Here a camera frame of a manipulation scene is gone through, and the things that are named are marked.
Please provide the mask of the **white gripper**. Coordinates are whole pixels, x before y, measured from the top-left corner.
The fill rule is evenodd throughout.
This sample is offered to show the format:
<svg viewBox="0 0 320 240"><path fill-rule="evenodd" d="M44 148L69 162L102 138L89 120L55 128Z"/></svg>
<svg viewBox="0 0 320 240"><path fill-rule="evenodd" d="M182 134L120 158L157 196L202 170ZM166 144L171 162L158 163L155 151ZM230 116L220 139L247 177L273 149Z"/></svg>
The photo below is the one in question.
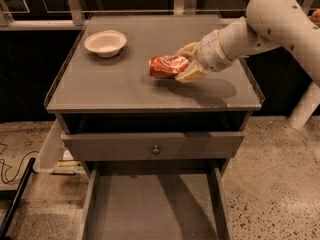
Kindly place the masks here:
<svg viewBox="0 0 320 240"><path fill-rule="evenodd" d="M204 36L201 41L191 42L176 52L177 55L190 58L196 55L198 64L192 62L175 79L181 83L190 83L204 79L209 73L208 70L220 72L233 64L219 43L219 31L214 30Z"/></svg>

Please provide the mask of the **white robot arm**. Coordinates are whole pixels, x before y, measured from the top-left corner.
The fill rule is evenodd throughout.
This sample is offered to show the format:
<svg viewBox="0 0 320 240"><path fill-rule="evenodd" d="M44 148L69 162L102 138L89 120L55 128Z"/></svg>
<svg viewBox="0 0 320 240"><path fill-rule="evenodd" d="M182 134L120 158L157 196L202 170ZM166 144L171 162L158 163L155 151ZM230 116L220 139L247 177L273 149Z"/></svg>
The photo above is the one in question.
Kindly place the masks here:
<svg viewBox="0 0 320 240"><path fill-rule="evenodd" d="M189 59L189 66L176 80L188 83L203 79L209 72L220 72L241 57L279 46L312 79L288 118L291 127L300 129L320 104L320 29L296 0L250 0L244 17L178 51Z"/></svg>

